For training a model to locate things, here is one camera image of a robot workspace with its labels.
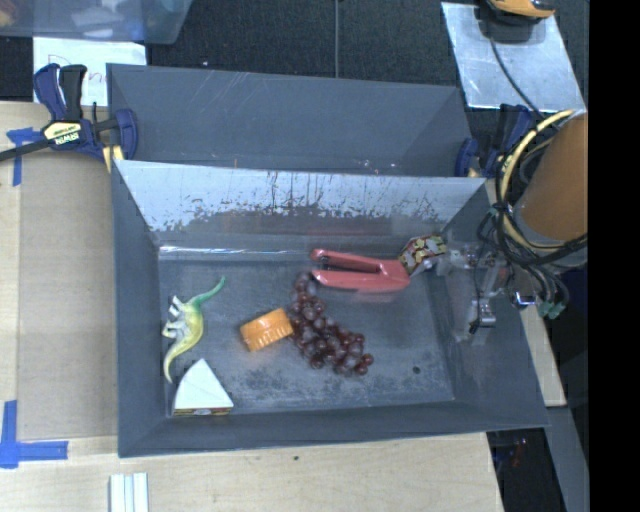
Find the gray bin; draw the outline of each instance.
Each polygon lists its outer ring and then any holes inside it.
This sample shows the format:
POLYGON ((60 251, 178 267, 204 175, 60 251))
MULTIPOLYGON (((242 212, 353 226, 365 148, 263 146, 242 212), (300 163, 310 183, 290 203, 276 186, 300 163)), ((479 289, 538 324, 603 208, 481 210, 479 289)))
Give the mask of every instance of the gray bin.
POLYGON ((435 272, 392 294, 321 288, 334 317, 367 336, 376 362, 363 377, 311 369, 287 340, 249 352, 239 333, 242 323, 286 307, 297 273, 314 267, 315 247, 389 258, 419 234, 475 241, 489 206, 483 180, 120 161, 112 187, 120 456, 546 424, 518 312, 498 299, 486 343, 456 342, 455 303, 435 272), (303 182, 308 195, 297 204, 277 199, 303 182), (341 210, 358 186, 357 201, 370 198, 375 208, 341 210), (225 288, 203 306, 203 339, 174 365, 179 377, 205 358, 235 408, 226 417, 171 417, 175 387, 162 375, 161 336, 169 301, 222 275, 225 288))
POLYGON ((454 176, 469 128, 455 87, 112 64, 136 160, 454 176))

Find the toy dinosaur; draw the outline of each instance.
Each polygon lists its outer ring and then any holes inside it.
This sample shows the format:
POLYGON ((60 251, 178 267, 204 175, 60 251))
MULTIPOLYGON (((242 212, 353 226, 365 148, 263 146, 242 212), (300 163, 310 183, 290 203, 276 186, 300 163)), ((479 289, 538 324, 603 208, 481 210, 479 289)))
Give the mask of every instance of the toy dinosaur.
POLYGON ((202 338, 204 333, 204 317, 200 306, 203 302, 209 300, 218 293, 224 286, 226 279, 222 277, 220 282, 211 290, 200 295, 196 295, 188 302, 183 303, 178 297, 173 297, 169 313, 174 320, 168 320, 162 330, 162 335, 167 338, 173 338, 176 341, 171 345, 167 354, 164 356, 164 376, 173 384, 171 375, 169 374, 169 366, 171 362, 180 354, 193 348, 202 338))

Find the beige table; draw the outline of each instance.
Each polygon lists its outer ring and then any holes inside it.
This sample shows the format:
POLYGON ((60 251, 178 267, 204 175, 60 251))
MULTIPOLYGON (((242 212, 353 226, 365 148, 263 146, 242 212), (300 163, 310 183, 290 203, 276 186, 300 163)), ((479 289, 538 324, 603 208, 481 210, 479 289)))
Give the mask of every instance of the beige table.
MULTIPOLYGON (((39 105, 0 102, 0 150, 11 147, 5 137, 7 129, 39 127, 47 119, 46 110, 39 105)), ((62 154, 54 157, 68 158, 62 154)), ((78 162, 71 160, 70 165, 78 162)), ((22 247, 29 248, 25 244, 31 241, 20 239, 21 188, 11 186, 11 176, 12 163, 0 164, 1 401, 31 396, 30 390, 18 389, 19 383, 34 386, 46 395, 46 387, 38 388, 34 383, 38 376, 24 377, 33 369, 24 351, 19 356, 19 342, 27 339, 19 307, 19 252, 21 242, 22 247)), ((41 215, 46 222, 47 212, 41 215)), ((548 406, 565 405, 544 326, 529 310, 523 313, 523 322, 545 402, 548 406)), ((57 349, 51 346, 47 357, 56 357, 57 349)), ((87 347, 78 350, 79 357, 96 357, 87 347)), ((33 358, 34 366, 38 366, 35 359, 41 356, 33 358)), ((114 358, 99 361, 103 366, 110 365, 106 375, 114 372, 114 358)), ((66 382, 49 381, 47 385, 61 386, 68 393, 92 386, 82 380, 86 379, 82 375, 71 369, 54 379, 66 382)), ((106 390, 108 398, 110 393, 112 390, 106 390)), ((86 407, 89 420, 99 423, 94 403, 80 407, 86 407)), ((61 419, 51 417, 51 421, 61 419)), ((83 435, 69 438, 68 455, 65 461, 21 463, 16 470, 0 470, 0 510, 104 511, 108 507, 110 475, 136 472, 148 474, 150 509, 154 512, 503 510, 484 434, 124 460, 116 455, 114 435, 83 435)))

